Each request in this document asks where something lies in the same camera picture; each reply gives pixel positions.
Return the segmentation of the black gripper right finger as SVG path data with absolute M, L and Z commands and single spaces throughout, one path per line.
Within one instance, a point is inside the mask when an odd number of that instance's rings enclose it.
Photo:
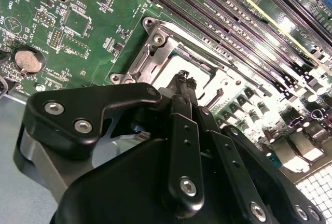
M 219 189 L 226 193 L 227 212 L 233 223 L 325 223 L 323 214 L 236 127 L 220 129 L 212 113 L 199 106 L 196 81 L 187 80 L 195 106 L 200 142 L 212 156 Z

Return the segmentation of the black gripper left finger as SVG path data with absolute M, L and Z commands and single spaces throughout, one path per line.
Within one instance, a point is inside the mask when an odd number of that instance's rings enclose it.
M 47 183 L 65 185 L 139 144 L 166 141 L 162 202 L 171 212 L 198 212 L 204 184 L 198 120 L 186 71 L 158 91 L 147 83 L 48 91 L 25 109 L 25 141 Z

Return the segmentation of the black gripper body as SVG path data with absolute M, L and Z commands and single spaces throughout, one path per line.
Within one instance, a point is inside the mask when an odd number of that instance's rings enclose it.
M 162 202 L 166 141 L 139 144 L 78 178 L 64 193 L 52 223 L 242 223 L 211 158 L 202 157 L 205 203 L 180 219 Z

